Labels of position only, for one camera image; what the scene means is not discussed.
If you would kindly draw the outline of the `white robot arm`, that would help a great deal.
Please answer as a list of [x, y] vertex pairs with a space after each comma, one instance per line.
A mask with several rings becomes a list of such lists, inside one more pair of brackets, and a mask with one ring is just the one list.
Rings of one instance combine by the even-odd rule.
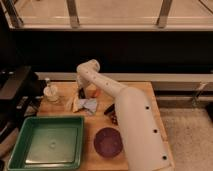
[[115, 99], [115, 113], [129, 171], [173, 171], [146, 94], [99, 73], [93, 59], [77, 66], [80, 84], [93, 83]]

